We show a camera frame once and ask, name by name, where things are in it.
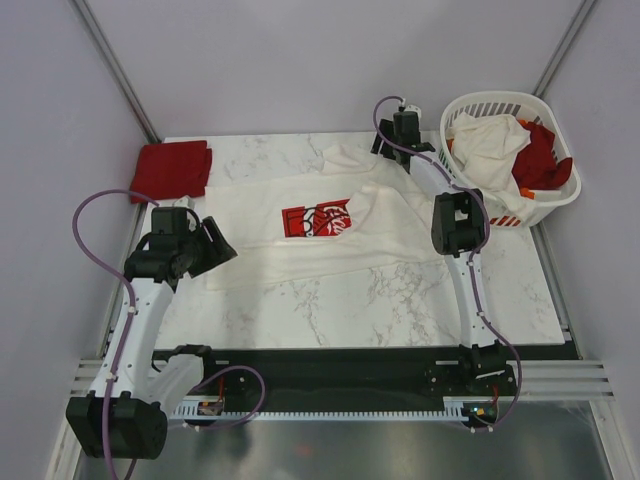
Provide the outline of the white t shirt red print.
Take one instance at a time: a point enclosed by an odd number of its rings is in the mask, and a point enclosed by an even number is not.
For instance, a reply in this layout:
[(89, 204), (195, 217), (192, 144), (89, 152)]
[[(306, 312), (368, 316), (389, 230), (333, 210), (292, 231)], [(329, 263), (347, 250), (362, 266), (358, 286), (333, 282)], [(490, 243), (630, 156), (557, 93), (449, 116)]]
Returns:
[(207, 188), (205, 212), (237, 252), (209, 290), (439, 260), (432, 203), (401, 166), (344, 145), (323, 157), (318, 172)]

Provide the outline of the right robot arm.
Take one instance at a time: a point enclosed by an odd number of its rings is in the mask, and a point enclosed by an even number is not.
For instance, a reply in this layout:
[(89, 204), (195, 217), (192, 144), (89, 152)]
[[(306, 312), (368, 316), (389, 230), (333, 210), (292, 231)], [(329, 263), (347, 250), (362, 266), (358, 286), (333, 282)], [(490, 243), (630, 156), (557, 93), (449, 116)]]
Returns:
[(433, 196), (431, 240), (449, 269), (461, 323), (454, 369), (460, 386), (473, 394), (518, 395), (520, 368), (508, 364), (515, 349), (486, 312), (481, 250), (489, 227), (481, 192), (458, 185), (439, 161), (428, 156), (435, 148), (422, 140), (417, 112), (401, 106), (392, 119), (374, 115), (373, 123), (372, 152), (395, 160)]

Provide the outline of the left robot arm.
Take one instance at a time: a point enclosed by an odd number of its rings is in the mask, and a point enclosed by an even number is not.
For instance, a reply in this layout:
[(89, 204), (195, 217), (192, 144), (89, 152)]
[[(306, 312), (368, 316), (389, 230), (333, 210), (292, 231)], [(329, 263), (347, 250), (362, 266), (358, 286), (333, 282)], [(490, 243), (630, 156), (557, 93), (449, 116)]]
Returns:
[(165, 313), (184, 277), (196, 278), (237, 253), (215, 220), (187, 207), (157, 207), (151, 229), (120, 273), (125, 289), (111, 343), (87, 394), (66, 408), (82, 450), (94, 458), (155, 459), (167, 438), (168, 421), (194, 389), (208, 393), (219, 369), (191, 352), (176, 353), (151, 372)]

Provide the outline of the folded red t shirt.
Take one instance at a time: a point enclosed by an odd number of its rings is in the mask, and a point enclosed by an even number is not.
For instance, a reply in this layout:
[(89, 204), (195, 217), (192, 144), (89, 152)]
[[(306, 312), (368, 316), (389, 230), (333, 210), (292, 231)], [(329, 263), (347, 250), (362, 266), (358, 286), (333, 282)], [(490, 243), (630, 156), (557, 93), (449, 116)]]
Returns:
[(130, 191), (159, 201), (205, 195), (213, 152), (205, 140), (144, 146)]

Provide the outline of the white t shirt in basket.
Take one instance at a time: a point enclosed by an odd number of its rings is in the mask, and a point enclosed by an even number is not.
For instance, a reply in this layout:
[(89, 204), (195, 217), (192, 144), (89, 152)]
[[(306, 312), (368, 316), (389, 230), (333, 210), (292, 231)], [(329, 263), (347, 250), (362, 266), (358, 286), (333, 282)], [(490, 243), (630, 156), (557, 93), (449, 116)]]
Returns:
[(461, 173), (483, 193), (495, 197), (511, 214), (527, 220), (534, 202), (523, 197), (512, 175), (516, 157), (530, 134), (510, 114), (473, 117), (461, 113), (447, 130)]

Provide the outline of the white laundry basket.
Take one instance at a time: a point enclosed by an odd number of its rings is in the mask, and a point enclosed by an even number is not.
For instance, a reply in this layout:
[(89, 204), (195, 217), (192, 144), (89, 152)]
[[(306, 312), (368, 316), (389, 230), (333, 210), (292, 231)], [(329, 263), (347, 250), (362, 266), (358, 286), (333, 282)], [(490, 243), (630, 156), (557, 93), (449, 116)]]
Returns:
[(445, 108), (439, 135), (440, 162), (457, 183), (481, 190), (495, 227), (531, 227), (581, 193), (553, 112), (533, 95), (463, 95)]

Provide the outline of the red t shirt in basket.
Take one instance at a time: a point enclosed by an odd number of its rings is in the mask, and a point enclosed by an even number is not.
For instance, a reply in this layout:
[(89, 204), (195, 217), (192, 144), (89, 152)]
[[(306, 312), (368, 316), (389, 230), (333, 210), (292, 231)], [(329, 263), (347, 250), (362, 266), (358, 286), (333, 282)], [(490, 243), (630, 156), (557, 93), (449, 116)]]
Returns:
[(573, 159), (557, 161), (553, 156), (556, 135), (534, 122), (520, 120), (530, 134), (530, 144), (520, 151), (512, 168), (512, 175), (520, 190), (557, 190), (570, 178)]

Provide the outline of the right aluminium frame post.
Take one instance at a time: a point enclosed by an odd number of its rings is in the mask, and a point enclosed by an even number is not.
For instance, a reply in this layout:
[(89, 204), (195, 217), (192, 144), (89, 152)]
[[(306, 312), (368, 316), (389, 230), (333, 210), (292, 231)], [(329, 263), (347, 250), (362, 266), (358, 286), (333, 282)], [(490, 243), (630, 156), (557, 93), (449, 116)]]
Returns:
[(578, 9), (571, 18), (571, 21), (566, 27), (560, 41), (537, 81), (532, 91), (533, 96), (540, 99), (545, 97), (552, 82), (554, 81), (554, 78), (560, 71), (564, 61), (568, 58), (571, 49), (576, 44), (581, 32), (588, 24), (592, 14), (599, 4), (599, 0), (582, 0), (580, 2)]

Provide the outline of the aluminium frame post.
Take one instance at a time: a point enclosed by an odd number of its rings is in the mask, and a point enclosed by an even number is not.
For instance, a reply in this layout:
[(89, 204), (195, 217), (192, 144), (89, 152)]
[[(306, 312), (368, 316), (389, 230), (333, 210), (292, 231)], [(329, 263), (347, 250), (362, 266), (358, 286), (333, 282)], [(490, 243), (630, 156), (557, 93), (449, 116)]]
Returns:
[(576, 44), (581, 32), (588, 24), (592, 14), (599, 4), (599, 0), (582, 0), (580, 2), (578, 9), (571, 18), (571, 21), (566, 27), (560, 41), (537, 81), (532, 91), (533, 96), (540, 99), (545, 97), (552, 82), (554, 81), (554, 78), (560, 71), (564, 61), (568, 58), (571, 49)]
[(143, 132), (146, 141), (150, 144), (160, 143), (161, 137), (158, 135), (156, 128), (146, 113), (131, 80), (111, 46), (90, 3), (86, 0), (69, 0), (68, 4), (80, 21), (101, 61), (115, 82), (117, 89), (125, 100), (137, 125)]

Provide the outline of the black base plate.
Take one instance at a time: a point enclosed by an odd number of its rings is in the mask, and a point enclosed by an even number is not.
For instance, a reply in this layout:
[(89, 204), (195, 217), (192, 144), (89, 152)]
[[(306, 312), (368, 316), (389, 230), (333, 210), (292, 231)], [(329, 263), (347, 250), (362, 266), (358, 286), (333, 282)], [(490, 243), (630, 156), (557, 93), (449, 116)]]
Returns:
[(214, 350), (182, 345), (157, 350), (156, 361), (178, 354), (202, 358), (209, 385), (232, 411), (381, 411), (440, 408), (446, 397), (506, 399), (473, 394), (454, 372), (459, 347)]

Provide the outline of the left aluminium frame post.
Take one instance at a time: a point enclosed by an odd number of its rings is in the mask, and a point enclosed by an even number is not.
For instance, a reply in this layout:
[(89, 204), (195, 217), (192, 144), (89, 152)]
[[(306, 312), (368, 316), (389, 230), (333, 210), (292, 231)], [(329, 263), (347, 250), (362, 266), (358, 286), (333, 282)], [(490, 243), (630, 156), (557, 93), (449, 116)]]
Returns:
[(146, 141), (150, 144), (160, 143), (161, 137), (158, 135), (156, 128), (146, 113), (131, 80), (111, 46), (90, 3), (86, 0), (69, 0), (68, 4), (80, 21), (101, 61), (115, 82), (117, 89), (125, 100), (137, 125), (143, 132)]

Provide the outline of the aluminium rail front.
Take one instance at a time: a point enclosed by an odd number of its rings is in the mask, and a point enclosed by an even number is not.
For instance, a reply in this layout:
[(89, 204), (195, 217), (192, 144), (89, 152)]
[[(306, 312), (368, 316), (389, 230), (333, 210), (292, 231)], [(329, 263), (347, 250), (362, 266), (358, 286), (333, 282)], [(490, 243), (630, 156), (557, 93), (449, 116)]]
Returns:
[(522, 360), (526, 401), (604, 400), (614, 397), (604, 365), (595, 360)]

